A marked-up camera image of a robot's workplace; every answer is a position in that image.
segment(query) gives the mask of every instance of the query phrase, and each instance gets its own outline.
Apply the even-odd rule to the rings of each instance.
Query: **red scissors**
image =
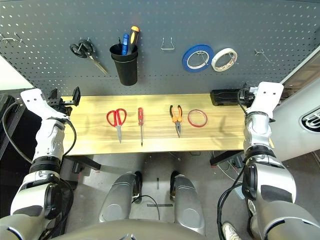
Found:
[[[123,121],[121,121],[121,117],[120,117],[120,114],[119,114],[120,111],[124,112]],[[113,114],[113,123],[111,123],[110,120],[109,120],[109,115],[110,114]],[[110,112],[108,112],[106,114],[106,120],[108,121],[108,123],[112,127],[116,128],[116,132],[118,134],[118,139],[119,139],[120,143],[121,143],[121,126],[126,121],[126,118],[127,118],[127,112],[123,108],[118,108],[117,110],[112,110],[112,111],[110,111]]]

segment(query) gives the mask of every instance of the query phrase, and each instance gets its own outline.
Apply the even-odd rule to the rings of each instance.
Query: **black cup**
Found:
[[[111,58],[115,63],[120,82],[125,86],[132,86],[138,81],[137,57],[138,48],[134,47],[129,55],[121,55],[122,44],[116,44],[110,47]]]

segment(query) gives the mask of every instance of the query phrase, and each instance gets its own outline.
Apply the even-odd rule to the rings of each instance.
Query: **concrete floor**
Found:
[[[158,204],[174,204],[170,201],[170,175],[173,170],[188,177],[197,189],[206,224],[208,239],[218,240],[217,202],[220,195],[232,185],[233,181],[222,171],[209,164],[210,153],[201,152],[191,155],[189,152],[175,152],[174,157],[164,153],[126,153],[92,156],[102,164],[99,171],[85,168],[78,176],[78,187],[74,191],[74,202],[70,211],[66,232],[98,223],[98,215],[105,197],[114,181],[126,172],[141,171],[143,176],[142,194],[150,195]],[[306,208],[320,222],[320,167],[314,156],[309,153],[283,162],[292,173],[297,186],[296,203]],[[227,169],[228,164],[221,165]],[[229,175],[236,178],[230,167]],[[133,204],[130,218],[158,219],[157,209],[147,207],[153,204],[143,198],[140,204]],[[160,207],[160,220],[173,223],[174,208]],[[225,202],[222,221],[231,222],[243,240],[251,239],[246,232],[248,213],[245,201],[232,192]]]

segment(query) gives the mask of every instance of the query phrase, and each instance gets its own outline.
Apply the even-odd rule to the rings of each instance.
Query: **gray pegboard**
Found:
[[[23,0],[0,2],[0,33],[24,43],[0,42],[0,54],[46,94],[70,95],[209,93],[247,82],[280,82],[320,43],[320,4],[287,0]],[[138,83],[123,86],[109,48],[140,28]],[[69,45],[90,37],[109,75],[71,53]],[[174,51],[161,50],[173,38]],[[196,44],[217,53],[233,48],[239,64],[224,72],[211,66],[183,69],[182,56]],[[254,49],[263,49],[273,64]]]

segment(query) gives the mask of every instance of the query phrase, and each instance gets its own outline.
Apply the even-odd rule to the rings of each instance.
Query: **wooden tabletop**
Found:
[[[180,138],[169,114],[170,105],[173,105],[176,114],[177,105],[182,108]],[[142,147],[138,125],[139,107],[143,108],[144,113]],[[213,106],[209,94],[82,96],[79,106],[72,108],[70,119],[77,140],[69,155],[243,149],[244,113],[241,108]],[[122,143],[119,143],[116,128],[106,120],[109,111],[119,108],[127,112],[121,127]],[[188,113],[192,109],[207,114],[208,120],[204,127],[189,124]],[[203,117],[194,115],[192,119],[200,124]],[[65,150],[71,146],[73,139],[73,132],[67,126]]]

